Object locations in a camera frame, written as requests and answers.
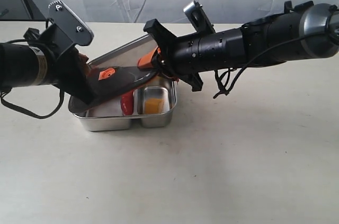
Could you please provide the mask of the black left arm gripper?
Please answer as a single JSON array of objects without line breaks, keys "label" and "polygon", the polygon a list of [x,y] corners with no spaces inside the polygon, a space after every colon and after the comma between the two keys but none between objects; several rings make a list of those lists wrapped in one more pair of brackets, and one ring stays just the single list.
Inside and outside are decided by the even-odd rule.
[{"label": "black left arm gripper", "polygon": [[88,57],[75,47],[62,50],[58,46],[52,46],[51,51],[55,55],[53,75],[56,82],[54,86],[59,89],[60,103],[64,101],[66,93],[85,104],[93,102],[96,94],[87,81],[87,76],[91,71],[87,64]]}]

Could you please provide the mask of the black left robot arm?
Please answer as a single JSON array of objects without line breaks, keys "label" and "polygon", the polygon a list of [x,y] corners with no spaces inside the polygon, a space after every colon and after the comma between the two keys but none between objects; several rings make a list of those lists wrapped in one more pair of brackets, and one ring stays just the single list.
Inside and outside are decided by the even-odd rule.
[{"label": "black left robot arm", "polygon": [[1,43],[1,89],[53,85],[91,103],[95,93],[76,45],[88,46],[93,37],[83,26],[63,31],[54,24],[42,33],[29,28],[18,43]]}]

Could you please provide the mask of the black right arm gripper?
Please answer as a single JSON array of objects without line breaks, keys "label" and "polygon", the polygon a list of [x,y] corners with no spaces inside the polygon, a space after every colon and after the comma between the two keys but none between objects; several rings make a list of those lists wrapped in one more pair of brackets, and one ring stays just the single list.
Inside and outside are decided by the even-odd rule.
[{"label": "black right arm gripper", "polygon": [[163,78],[189,84],[194,92],[201,91],[199,73],[239,68],[246,62],[246,48],[240,28],[213,34],[193,33],[175,36],[156,19],[144,26],[157,43],[157,48],[142,56],[139,69],[156,68]]}]

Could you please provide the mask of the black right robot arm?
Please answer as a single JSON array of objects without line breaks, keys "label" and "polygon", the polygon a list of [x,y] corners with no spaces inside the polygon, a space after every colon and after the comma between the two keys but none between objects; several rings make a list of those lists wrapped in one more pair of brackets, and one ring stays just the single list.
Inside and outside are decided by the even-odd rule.
[{"label": "black right robot arm", "polygon": [[219,95],[228,95],[238,75],[248,68],[280,65],[288,61],[324,59],[338,53],[338,7],[308,1],[222,32],[216,32],[202,5],[192,1],[184,8],[195,32],[175,36],[157,20],[144,26],[157,43],[138,61],[141,69],[182,80],[194,92],[203,86],[201,72],[213,71]]}]

